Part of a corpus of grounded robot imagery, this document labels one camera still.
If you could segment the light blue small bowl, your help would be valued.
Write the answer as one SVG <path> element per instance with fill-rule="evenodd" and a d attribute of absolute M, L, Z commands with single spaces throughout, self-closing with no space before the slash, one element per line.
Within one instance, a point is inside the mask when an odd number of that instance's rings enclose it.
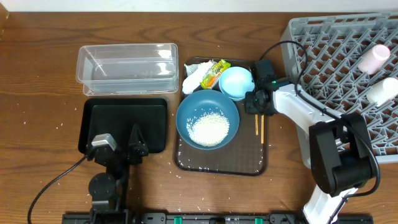
<path fill-rule="evenodd" d="M 246 93 L 255 88 L 251 72 L 243 67 L 231 67 L 226 69 L 218 81 L 222 93 L 233 101 L 241 101 Z"/>

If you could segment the pink small cup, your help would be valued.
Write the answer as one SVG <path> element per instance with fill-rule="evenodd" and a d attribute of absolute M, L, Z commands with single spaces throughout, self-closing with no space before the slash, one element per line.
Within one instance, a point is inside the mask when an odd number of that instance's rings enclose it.
<path fill-rule="evenodd" d="M 381 69 L 390 56 L 391 51 L 388 47 L 377 44 L 362 56 L 358 68 L 363 73 L 373 75 Z"/>

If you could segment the white paper cup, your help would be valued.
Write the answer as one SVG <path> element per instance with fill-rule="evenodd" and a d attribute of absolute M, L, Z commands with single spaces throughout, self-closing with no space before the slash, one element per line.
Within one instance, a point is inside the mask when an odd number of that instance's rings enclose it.
<path fill-rule="evenodd" d="M 397 96 L 397 87 L 397 78 L 385 78 L 371 87 L 371 90 L 366 94 L 366 98 L 370 103 L 375 103 L 376 106 L 381 106 Z"/>

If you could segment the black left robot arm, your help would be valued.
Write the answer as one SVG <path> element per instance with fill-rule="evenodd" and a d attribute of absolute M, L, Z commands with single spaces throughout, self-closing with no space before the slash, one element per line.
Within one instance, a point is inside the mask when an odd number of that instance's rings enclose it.
<path fill-rule="evenodd" d="M 149 154 L 141 127 L 132 126 L 127 145 L 121 147 L 110 133 L 99 134 L 86 153 L 89 161 L 102 165 L 105 172 L 96 174 L 89 183 L 92 197 L 90 223 L 133 223 L 134 217 L 126 207 L 130 167 L 141 164 Z"/>

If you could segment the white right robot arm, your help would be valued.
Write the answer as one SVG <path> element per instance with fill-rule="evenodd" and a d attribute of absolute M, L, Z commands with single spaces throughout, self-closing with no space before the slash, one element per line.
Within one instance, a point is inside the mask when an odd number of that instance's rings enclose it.
<path fill-rule="evenodd" d="M 301 148 L 310 164 L 315 190 L 305 204 L 305 223 L 338 223 L 338 213 L 368 180 L 380 183 L 380 170 L 373 154 L 364 118 L 341 114 L 322 106 L 288 78 L 278 78 L 268 60 L 254 64 L 253 90 L 246 93 L 247 114 L 284 114 L 307 139 Z"/>

